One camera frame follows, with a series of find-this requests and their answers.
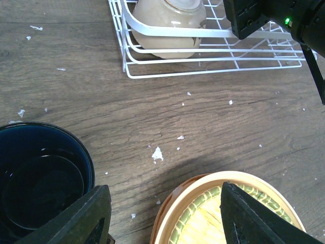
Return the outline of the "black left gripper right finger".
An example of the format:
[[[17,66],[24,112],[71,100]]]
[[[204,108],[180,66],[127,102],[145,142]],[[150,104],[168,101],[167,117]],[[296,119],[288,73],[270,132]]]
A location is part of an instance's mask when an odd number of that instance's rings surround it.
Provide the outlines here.
[[[223,183],[220,210],[227,243],[320,243],[235,184]]]

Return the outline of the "white wire dish rack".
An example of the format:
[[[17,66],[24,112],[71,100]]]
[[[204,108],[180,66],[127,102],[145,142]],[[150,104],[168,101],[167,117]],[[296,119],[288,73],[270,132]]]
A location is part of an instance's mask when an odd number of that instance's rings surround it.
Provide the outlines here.
[[[206,28],[190,29],[149,27],[132,15],[135,1],[109,1],[122,56],[123,72],[131,79],[176,77],[223,72],[299,68],[303,52],[290,34],[274,22],[268,22],[244,40],[233,35],[222,1],[205,1]],[[193,35],[200,42],[188,58],[173,58],[187,53],[184,48],[144,48],[133,32],[146,37],[182,37]]]

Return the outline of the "round bamboo steamer tray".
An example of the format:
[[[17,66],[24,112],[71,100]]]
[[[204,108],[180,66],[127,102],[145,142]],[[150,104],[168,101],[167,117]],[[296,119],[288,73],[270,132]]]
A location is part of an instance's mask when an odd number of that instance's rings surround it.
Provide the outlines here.
[[[288,223],[294,225],[293,219],[279,203],[266,191],[257,186],[240,181],[233,181],[240,189],[264,205]],[[168,237],[167,243],[226,243],[221,219],[222,182],[212,183],[191,200]]]

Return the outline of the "dark blue mug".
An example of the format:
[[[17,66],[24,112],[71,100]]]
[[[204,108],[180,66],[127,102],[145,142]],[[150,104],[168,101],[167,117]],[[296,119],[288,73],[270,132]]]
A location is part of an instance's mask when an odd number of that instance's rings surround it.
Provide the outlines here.
[[[1,127],[1,243],[14,243],[94,187],[89,152],[72,133],[47,123]]]

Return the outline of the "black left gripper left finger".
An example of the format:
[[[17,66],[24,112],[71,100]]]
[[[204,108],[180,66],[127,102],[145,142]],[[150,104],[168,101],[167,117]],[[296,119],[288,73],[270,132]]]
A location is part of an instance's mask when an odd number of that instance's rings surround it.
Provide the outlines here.
[[[96,186],[74,204],[16,243],[111,243],[111,195]]]

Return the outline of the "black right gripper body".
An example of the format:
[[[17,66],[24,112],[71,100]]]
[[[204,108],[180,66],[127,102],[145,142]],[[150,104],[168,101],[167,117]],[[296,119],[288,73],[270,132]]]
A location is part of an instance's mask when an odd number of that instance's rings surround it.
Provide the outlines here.
[[[269,18],[262,13],[258,0],[224,0],[223,5],[232,32],[240,40],[269,22]]]

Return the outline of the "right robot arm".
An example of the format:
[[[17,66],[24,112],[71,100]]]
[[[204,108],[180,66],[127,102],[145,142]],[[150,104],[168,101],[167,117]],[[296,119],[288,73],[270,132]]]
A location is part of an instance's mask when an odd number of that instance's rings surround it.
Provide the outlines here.
[[[233,34],[243,40],[269,21],[289,32],[301,45],[324,103],[324,78],[312,51],[324,56],[324,0],[224,1]]]

